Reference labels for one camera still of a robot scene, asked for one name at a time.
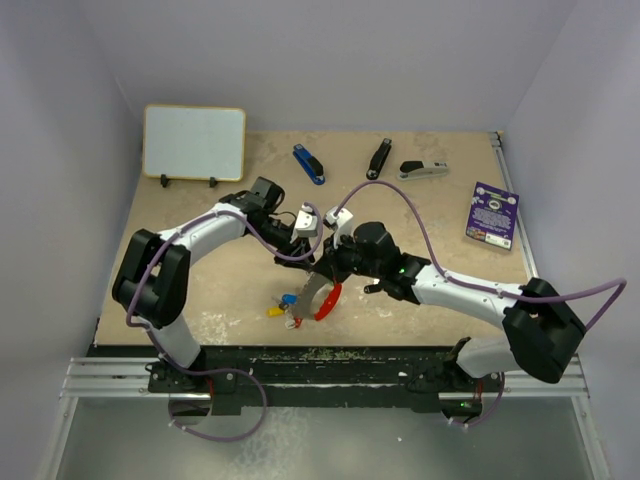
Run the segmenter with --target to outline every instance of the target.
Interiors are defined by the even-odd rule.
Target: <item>tabletop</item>
[[[380,175],[398,185],[416,204],[438,261],[447,269],[497,282],[526,283],[525,259],[516,236],[510,252],[464,234],[473,187],[477,181],[504,188],[486,133],[448,132],[248,132],[244,177],[209,188],[208,182],[174,180],[162,188],[158,179],[141,176],[109,288],[131,235],[138,229],[174,227],[210,209],[219,198],[248,189],[258,176],[284,188],[280,210],[297,212],[304,201],[321,212],[336,206],[366,180],[369,160],[383,138],[393,141]],[[314,185],[292,155],[302,143],[324,165],[326,183]],[[447,162],[440,178],[398,181],[402,162]],[[381,221],[403,252],[428,257],[413,214],[391,189],[372,185],[347,204],[355,225]],[[285,317],[267,317],[273,296],[296,293],[306,282],[300,271],[275,265],[251,236],[225,244],[191,268],[185,306],[187,323],[201,344],[230,345],[452,345],[466,336],[498,334],[494,327],[449,309],[398,302],[384,292],[365,295],[370,279],[350,277],[334,311],[323,321],[285,328]],[[141,329],[125,325],[123,308],[110,293],[96,332],[98,345],[145,345]]]

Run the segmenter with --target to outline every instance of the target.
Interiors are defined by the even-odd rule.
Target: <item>yellow handle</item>
[[[267,310],[268,317],[277,317],[278,315],[284,315],[284,310],[282,310],[280,307],[271,307],[269,310]]]

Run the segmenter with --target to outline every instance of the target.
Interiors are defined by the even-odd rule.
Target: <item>gray stapler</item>
[[[419,178],[442,177],[449,173],[449,166],[445,162],[423,162],[409,160],[400,165],[398,180],[417,180]]]

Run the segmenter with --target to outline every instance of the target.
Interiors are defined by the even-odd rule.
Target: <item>small whiteboard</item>
[[[239,108],[147,105],[144,174],[169,179],[242,179],[245,119]]]

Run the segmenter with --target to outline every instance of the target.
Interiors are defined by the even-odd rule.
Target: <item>purple book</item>
[[[519,201],[515,193],[477,182],[471,198],[467,236],[511,250]]]

